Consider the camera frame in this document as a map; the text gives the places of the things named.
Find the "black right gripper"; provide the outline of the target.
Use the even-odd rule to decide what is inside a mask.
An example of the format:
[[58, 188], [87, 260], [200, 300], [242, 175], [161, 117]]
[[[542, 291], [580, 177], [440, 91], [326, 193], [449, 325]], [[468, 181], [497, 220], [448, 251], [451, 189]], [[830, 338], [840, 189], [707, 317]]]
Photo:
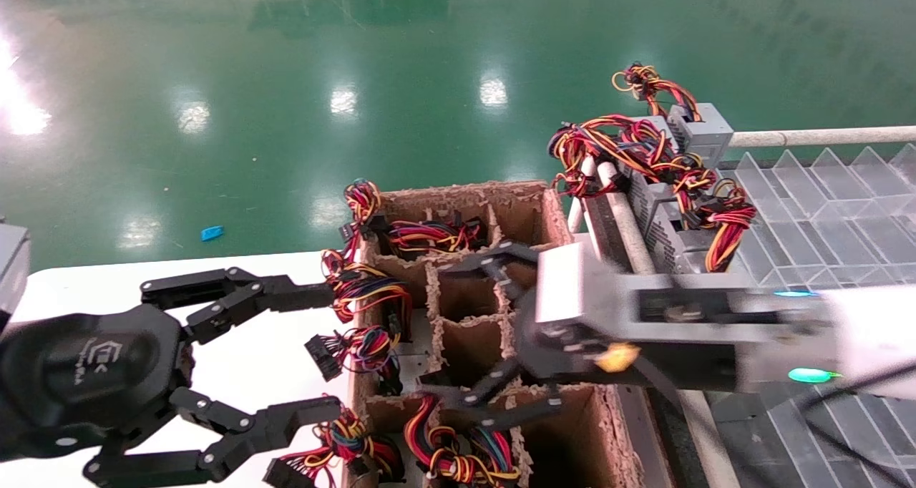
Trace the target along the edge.
[[578, 273], [541, 275], [523, 289], [506, 270], [537, 270], [540, 253], [501, 241], [442, 267], [452, 278], [488, 278], [517, 301], [517, 358], [504, 358], [468, 389], [444, 371], [419, 375], [419, 393], [474, 425], [506, 431], [562, 413], [556, 384], [533, 402], [506, 406], [506, 390], [526, 374], [539, 381], [733, 391], [739, 322], [732, 299], [742, 279], [717, 274]]

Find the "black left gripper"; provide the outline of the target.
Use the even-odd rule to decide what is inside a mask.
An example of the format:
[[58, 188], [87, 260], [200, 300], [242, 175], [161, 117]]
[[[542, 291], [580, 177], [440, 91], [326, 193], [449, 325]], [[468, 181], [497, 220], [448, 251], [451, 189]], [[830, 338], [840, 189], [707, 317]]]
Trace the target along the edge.
[[[329, 308], [334, 299], [324, 282], [297, 285], [285, 274], [229, 268], [148, 280], [144, 305], [123, 313], [12, 323], [1, 344], [2, 461], [104, 445], [84, 468], [96, 486], [225, 481], [252, 456], [288, 448], [301, 427], [337, 419], [341, 402], [322, 396], [248, 415], [210, 400], [181, 388], [192, 384], [190, 341], [207, 344], [262, 312]], [[163, 312], [199, 303], [208, 306], [187, 316], [185, 331]], [[175, 410], [219, 440], [204, 450], [125, 455]]]

